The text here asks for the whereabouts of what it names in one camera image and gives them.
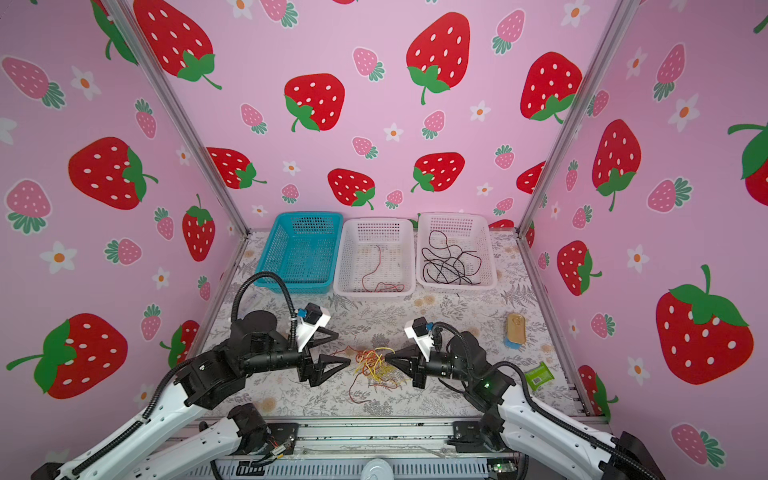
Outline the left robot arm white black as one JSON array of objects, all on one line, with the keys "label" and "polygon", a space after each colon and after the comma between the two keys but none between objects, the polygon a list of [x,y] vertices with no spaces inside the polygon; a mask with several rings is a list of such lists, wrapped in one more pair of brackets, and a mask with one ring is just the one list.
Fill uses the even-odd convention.
[{"label": "left robot arm white black", "polygon": [[[267,311],[238,315],[246,290],[260,279],[274,281],[283,294],[289,334],[277,330],[277,318]],[[280,444],[257,407],[243,404],[216,424],[163,449],[171,436],[213,410],[245,387],[257,373],[295,370],[300,381],[322,385],[351,363],[312,348],[337,339],[327,329],[329,313],[308,303],[296,308],[286,283],[277,274],[258,272],[237,290],[232,303],[230,336],[212,349],[171,368],[148,405],[95,447],[66,463],[47,462],[35,479],[172,479],[201,464],[229,455],[264,452],[261,462],[275,461],[288,448]]]}]

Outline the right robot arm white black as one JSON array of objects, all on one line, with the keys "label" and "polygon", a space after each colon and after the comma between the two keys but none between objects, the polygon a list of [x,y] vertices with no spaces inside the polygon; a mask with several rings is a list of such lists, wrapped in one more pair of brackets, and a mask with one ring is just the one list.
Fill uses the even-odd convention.
[{"label": "right robot arm white black", "polygon": [[494,449],[524,454],[567,479],[662,479],[664,474],[637,437],[615,437],[539,402],[520,367],[490,364],[469,331],[418,318],[406,324],[411,345],[385,360],[423,389],[426,380],[457,380],[462,396],[483,414],[481,430]]}]

